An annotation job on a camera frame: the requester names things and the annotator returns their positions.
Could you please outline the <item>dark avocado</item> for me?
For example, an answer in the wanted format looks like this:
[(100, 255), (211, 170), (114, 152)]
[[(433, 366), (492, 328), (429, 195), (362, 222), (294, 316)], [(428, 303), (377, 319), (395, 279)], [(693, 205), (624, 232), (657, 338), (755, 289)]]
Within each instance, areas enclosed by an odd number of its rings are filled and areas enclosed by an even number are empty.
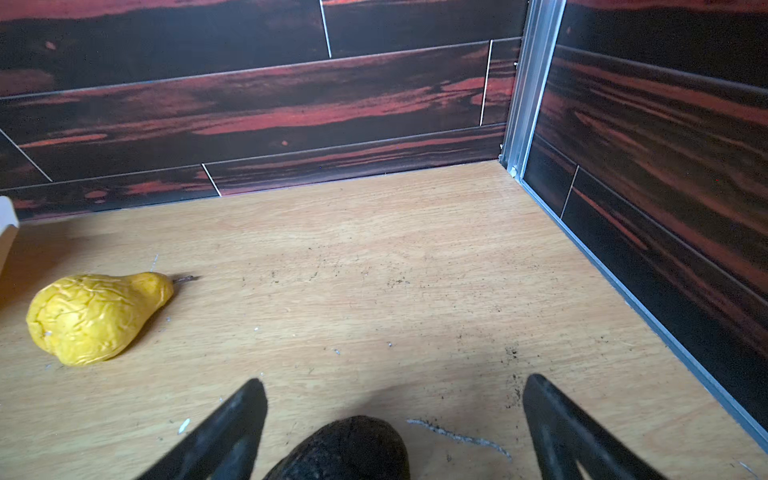
[(392, 425), (359, 415), (328, 423), (297, 445), (268, 479), (383, 479), (411, 477), (406, 445)]

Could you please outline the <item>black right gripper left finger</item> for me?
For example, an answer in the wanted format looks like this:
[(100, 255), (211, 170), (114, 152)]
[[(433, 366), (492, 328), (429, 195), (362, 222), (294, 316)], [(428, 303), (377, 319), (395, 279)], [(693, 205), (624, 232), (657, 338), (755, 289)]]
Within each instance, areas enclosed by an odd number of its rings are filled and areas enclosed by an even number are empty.
[(248, 380), (142, 479), (249, 479), (268, 412), (263, 383)]

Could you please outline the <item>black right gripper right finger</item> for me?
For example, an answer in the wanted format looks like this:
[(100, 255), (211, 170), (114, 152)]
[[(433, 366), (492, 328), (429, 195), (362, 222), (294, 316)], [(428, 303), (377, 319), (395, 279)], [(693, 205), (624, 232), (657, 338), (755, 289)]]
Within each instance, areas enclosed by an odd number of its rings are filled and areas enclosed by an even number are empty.
[(543, 375), (527, 378), (522, 400), (544, 479), (663, 477)]

